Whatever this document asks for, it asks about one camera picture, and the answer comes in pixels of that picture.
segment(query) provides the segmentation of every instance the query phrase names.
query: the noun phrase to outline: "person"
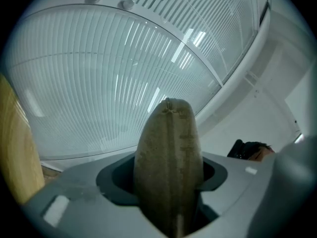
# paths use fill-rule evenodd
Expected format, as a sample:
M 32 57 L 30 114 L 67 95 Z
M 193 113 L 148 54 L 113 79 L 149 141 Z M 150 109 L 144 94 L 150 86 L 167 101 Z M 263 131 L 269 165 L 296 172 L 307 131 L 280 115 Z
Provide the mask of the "person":
M 262 161 L 266 155 L 274 153 L 271 146 L 261 142 L 246 142 L 243 143 L 241 139 L 238 139 L 233 145 L 227 157 Z

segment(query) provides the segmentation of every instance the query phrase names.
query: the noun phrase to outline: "wooden surface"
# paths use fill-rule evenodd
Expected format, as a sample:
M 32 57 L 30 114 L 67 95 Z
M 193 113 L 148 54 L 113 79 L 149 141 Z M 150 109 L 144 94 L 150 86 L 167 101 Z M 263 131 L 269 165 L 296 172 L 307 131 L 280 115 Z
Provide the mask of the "wooden surface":
M 44 186 L 39 155 L 24 112 L 0 74 L 0 170 L 18 203 Z

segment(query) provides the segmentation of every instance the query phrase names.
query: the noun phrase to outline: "white wall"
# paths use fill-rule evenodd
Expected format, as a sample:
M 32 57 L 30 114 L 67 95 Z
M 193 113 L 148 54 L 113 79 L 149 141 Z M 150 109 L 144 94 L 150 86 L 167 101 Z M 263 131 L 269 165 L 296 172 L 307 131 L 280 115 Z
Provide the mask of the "white wall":
M 271 10 L 268 39 L 254 66 L 199 127 L 203 151 L 227 155 L 237 139 L 279 151 L 301 133 L 285 99 L 312 67 L 316 40 L 289 0 L 272 0 Z

